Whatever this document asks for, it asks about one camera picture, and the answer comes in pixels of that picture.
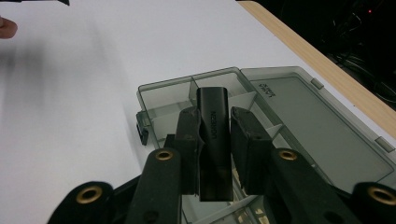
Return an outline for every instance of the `black plastic part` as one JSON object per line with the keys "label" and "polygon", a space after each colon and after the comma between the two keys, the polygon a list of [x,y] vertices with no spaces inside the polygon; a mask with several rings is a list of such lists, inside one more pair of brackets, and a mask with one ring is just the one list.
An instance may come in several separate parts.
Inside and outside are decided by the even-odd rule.
{"label": "black plastic part", "polygon": [[228,93],[222,87],[197,90],[201,112],[200,136],[205,142],[199,157],[201,202],[233,200]]}
{"label": "black plastic part", "polygon": [[140,175],[125,184],[114,189],[113,197],[113,218],[111,224],[124,224],[125,218],[129,211],[129,205],[134,198],[137,184],[139,183]]}
{"label": "black plastic part", "polygon": [[291,223],[360,223],[299,152],[274,148],[267,167]]}
{"label": "black plastic part", "polygon": [[363,223],[396,223],[396,190],[377,183],[359,183],[350,198],[351,209]]}
{"label": "black plastic part", "polygon": [[82,184],[64,198],[49,224],[105,224],[113,216],[113,188],[104,182]]}
{"label": "black plastic part", "polygon": [[149,140],[149,131],[146,128],[140,128],[139,124],[136,124],[136,128],[139,133],[140,142],[143,146],[146,146]]}
{"label": "black plastic part", "polygon": [[180,111],[172,147],[181,157],[181,193],[198,194],[198,155],[200,152],[199,127],[201,115],[196,107]]}
{"label": "black plastic part", "polygon": [[180,155],[160,148],[148,155],[126,224],[180,223]]}
{"label": "black plastic part", "polygon": [[231,109],[231,151],[241,187],[247,194],[264,194],[268,176],[265,157],[271,152],[272,138],[250,111]]}

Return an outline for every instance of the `white table surface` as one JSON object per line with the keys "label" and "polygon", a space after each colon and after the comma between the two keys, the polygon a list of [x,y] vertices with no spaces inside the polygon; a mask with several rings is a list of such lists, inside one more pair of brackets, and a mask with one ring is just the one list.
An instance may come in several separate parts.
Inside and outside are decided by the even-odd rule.
{"label": "white table surface", "polygon": [[135,129],[140,85],[237,66],[298,65],[394,146],[232,0],[0,3],[19,25],[0,40],[0,223],[46,223],[92,180],[140,174],[152,145]]}

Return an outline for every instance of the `translucent plastic box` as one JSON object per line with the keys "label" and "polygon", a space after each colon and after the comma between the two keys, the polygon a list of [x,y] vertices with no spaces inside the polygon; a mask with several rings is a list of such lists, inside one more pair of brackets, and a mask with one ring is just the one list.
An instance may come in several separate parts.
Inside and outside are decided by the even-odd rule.
{"label": "translucent plastic box", "polygon": [[[255,114],[276,147],[299,151],[330,184],[351,192],[358,182],[396,186],[395,148],[339,103],[300,67],[228,68],[141,86],[140,129],[156,148],[175,133],[180,110],[196,105],[200,87],[224,87],[229,107]],[[234,202],[199,203],[183,196],[185,223],[265,223],[262,198],[247,196],[234,173]]]}

